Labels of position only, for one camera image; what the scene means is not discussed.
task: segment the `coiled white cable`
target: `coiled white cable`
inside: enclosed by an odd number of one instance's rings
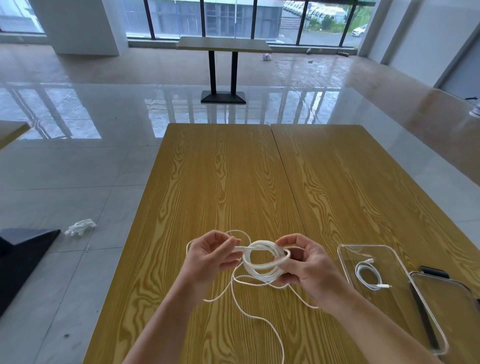
[[[214,299],[204,300],[204,301],[205,302],[214,302],[214,301],[218,300],[220,297],[223,296],[223,294],[227,291],[228,287],[230,286],[231,291],[232,291],[233,301],[237,305],[240,312],[242,312],[242,314],[244,314],[245,316],[250,317],[250,318],[256,318],[258,320],[262,320],[262,321],[266,322],[268,325],[270,325],[270,327],[272,328],[273,332],[275,333],[275,335],[278,339],[278,342],[280,342],[280,348],[282,349],[282,364],[284,364],[285,363],[285,348],[283,346],[283,342],[282,342],[282,339],[280,338],[280,335],[279,335],[278,331],[275,329],[275,327],[272,325],[272,323],[270,321],[268,321],[266,318],[249,315],[248,313],[246,313],[245,311],[242,310],[242,308],[240,307],[240,305],[237,301],[237,298],[235,297],[235,292],[233,290],[233,281],[235,281],[237,283],[241,283],[241,284],[246,284],[247,286],[258,286],[258,287],[270,286],[270,287],[273,287],[277,290],[283,289],[283,288],[288,286],[292,290],[292,292],[300,299],[300,301],[302,301],[306,306],[308,306],[309,308],[313,308],[313,309],[318,309],[318,307],[315,307],[315,306],[312,306],[312,305],[306,303],[300,297],[300,295],[295,292],[295,290],[292,288],[292,286],[290,286],[289,284],[286,284],[285,286],[282,286],[282,287],[274,286],[273,284],[271,284],[274,280],[276,280],[278,277],[280,277],[284,273],[284,271],[282,269],[280,269],[278,267],[278,265],[284,263],[287,259],[290,258],[290,250],[288,250],[287,248],[282,249],[277,244],[275,244],[274,242],[271,242],[271,241],[268,241],[268,240],[257,240],[255,242],[252,242],[252,240],[250,239],[250,236],[242,230],[229,230],[229,231],[226,232],[226,234],[230,235],[230,233],[232,233],[232,232],[241,232],[241,233],[245,234],[247,236],[250,244],[249,244],[249,246],[237,246],[233,249],[234,252],[235,251],[243,251],[242,261],[233,270],[231,278],[230,278],[230,282],[227,284],[227,286],[222,291],[222,293],[220,293]],[[186,252],[187,253],[188,253],[188,249],[190,247],[190,244],[192,242],[193,242],[193,240],[187,244],[187,247],[186,247]],[[254,264],[250,261],[250,253],[252,252],[252,250],[267,250],[267,251],[271,252],[275,257],[281,257],[281,258],[279,258],[277,260],[274,260],[272,262],[269,262],[269,263]],[[250,273],[250,275],[235,276],[235,272],[242,265],[245,267],[247,272]],[[269,271],[268,273],[258,273],[256,271],[256,269],[269,269],[269,268],[273,268],[273,269],[271,271]],[[254,279],[262,281],[263,283],[256,284],[256,283],[244,282],[244,281],[239,280],[239,278],[254,278]]]
[[[382,276],[380,275],[380,273],[378,272],[377,268],[375,268],[373,266],[373,263],[374,260],[373,259],[367,259],[367,260],[363,260],[361,262],[359,262],[356,266],[355,266],[355,275],[357,276],[358,280],[360,282],[362,282],[362,284],[367,287],[368,289],[372,290],[372,291],[378,291],[379,289],[382,289],[382,288],[389,288],[391,287],[389,284],[383,284],[382,282]],[[364,269],[366,270],[369,270],[370,272],[372,272],[376,277],[377,277],[377,280],[378,280],[378,283],[377,284],[370,284],[370,283],[367,283],[361,276],[361,271],[363,271]]]

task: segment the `thin white cord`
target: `thin white cord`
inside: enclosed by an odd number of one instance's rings
[[[273,287],[277,290],[280,290],[280,289],[288,286],[292,290],[292,292],[295,293],[295,295],[300,299],[300,301],[302,301],[306,306],[308,306],[309,308],[313,308],[313,309],[318,309],[318,307],[315,307],[315,306],[312,306],[312,305],[306,303],[300,297],[300,295],[295,292],[295,290],[292,288],[292,286],[290,286],[289,284],[286,284],[285,286],[282,286],[282,287],[274,286],[273,284],[271,284],[274,280],[276,280],[278,277],[280,277],[284,273],[284,271],[282,269],[280,269],[278,267],[278,265],[282,264],[283,262],[285,262],[287,259],[290,258],[290,250],[288,250],[287,248],[282,249],[277,244],[275,244],[274,242],[271,242],[271,241],[268,241],[268,240],[257,240],[257,241],[252,243],[252,240],[250,239],[250,236],[248,236],[247,233],[245,233],[241,230],[230,230],[230,231],[227,231],[226,234],[230,234],[231,232],[241,232],[241,233],[245,234],[247,236],[249,242],[250,242],[250,245],[249,246],[237,246],[236,248],[233,249],[234,252],[243,251],[243,257],[242,257],[243,261],[240,262],[235,267],[235,269],[233,270],[231,278],[230,278],[230,282],[227,284],[227,286],[222,291],[222,293],[220,293],[217,297],[215,297],[212,300],[204,300],[204,301],[205,302],[214,302],[214,301],[218,300],[220,297],[223,296],[223,294],[227,291],[228,287],[230,286],[231,291],[232,291],[233,301],[237,305],[240,312],[242,312],[242,314],[244,314],[245,316],[250,317],[250,318],[256,318],[258,320],[262,320],[262,321],[266,322],[268,325],[270,325],[270,327],[272,328],[273,332],[275,333],[278,341],[280,342],[280,347],[282,349],[282,364],[284,364],[285,363],[285,348],[283,346],[283,342],[282,342],[282,339],[280,338],[280,335],[279,335],[278,331],[275,329],[275,327],[272,325],[272,323],[270,321],[268,321],[266,318],[249,315],[248,313],[246,313],[245,311],[242,310],[239,303],[237,302],[237,298],[235,297],[235,292],[233,290],[233,281],[235,281],[237,283],[241,283],[241,284],[246,284],[247,286],[258,286],[258,287],[270,286],[270,287]],[[190,247],[190,244],[192,242],[193,242],[193,240],[187,244],[187,247],[186,247],[186,252],[187,253],[188,253],[188,249]],[[266,250],[266,251],[271,252],[275,257],[281,257],[281,258],[279,258],[277,260],[274,260],[270,263],[254,264],[250,261],[250,253],[251,253],[252,250]],[[235,276],[235,272],[242,265],[245,267],[247,272],[250,273],[251,275]],[[256,269],[269,269],[269,268],[273,268],[273,269],[271,271],[269,271],[268,273],[263,273],[262,274],[262,273],[258,273],[256,271]],[[255,283],[244,282],[244,281],[239,280],[239,278],[253,278],[253,279],[259,280],[263,283],[255,284]]]
[[[378,291],[379,289],[382,289],[382,288],[390,288],[391,286],[389,284],[383,284],[382,282],[382,276],[380,275],[380,273],[378,272],[377,268],[375,268],[373,266],[373,259],[367,259],[367,260],[363,260],[361,262],[359,262],[356,267],[355,267],[355,275],[357,276],[358,280],[360,282],[362,282],[362,284],[367,287],[369,290],[372,290],[372,291]],[[370,284],[370,283],[367,283],[361,276],[361,271],[363,271],[364,269],[366,270],[369,270],[370,272],[372,272],[376,277],[377,277],[377,280],[378,280],[378,283],[377,284]]]

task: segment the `person's right hand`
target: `person's right hand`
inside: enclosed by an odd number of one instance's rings
[[[318,308],[335,315],[355,290],[343,278],[324,247],[301,234],[282,236],[275,242],[288,247],[290,259],[279,265],[287,273],[277,284],[298,283],[313,298]]]

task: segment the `transparent container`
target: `transparent container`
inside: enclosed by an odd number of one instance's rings
[[[448,352],[444,332],[394,249],[388,245],[342,244],[337,251],[345,277],[363,297],[433,354]],[[390,287],[372,291],[357,278],[357,264],[368,259],[373,259],[382,283]],[[369,284],[378,283],[369,270],[362,270],[360,275]]]
[[[480,305],[470,289],[452,279],[411,272],[415,285],[432,310],[448,340],[444,363],[480,360]]]

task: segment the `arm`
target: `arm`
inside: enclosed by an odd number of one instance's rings
[[[300,284],[320,309],[342,324],[370,364],[441,364],[350,286],[320,244],[301,234],[286,235],[276,243],[297,245],[289,248],[291,258],[280,266],[287,273],[278,282]]]
[[[211,231],[192,242],[180,273],[123,364],[178,362],[187,324],[195,306],[208,294],[217,274],[235,267],[240,240]]]

